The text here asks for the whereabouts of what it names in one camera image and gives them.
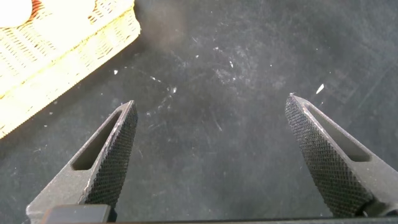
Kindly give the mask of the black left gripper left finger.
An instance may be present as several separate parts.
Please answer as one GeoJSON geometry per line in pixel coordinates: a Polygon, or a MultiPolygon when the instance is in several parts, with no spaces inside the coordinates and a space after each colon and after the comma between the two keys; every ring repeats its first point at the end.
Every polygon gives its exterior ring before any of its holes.
{"type": "Polygon", "coordinates": [[[117,107],[26,208],[31,223],[57,205],[115,208],[124,185],[137,126],[134,101],[117,107]]]}

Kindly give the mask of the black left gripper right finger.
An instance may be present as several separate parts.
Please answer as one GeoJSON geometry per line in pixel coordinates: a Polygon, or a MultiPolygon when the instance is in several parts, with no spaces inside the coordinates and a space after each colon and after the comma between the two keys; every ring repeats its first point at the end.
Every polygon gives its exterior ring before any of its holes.
{"type": "Polygon", "coordinates": [[[316,106],[291,93],[285,115],[325,204],[336,217],[397,215],[397,171],[316,106]]]}

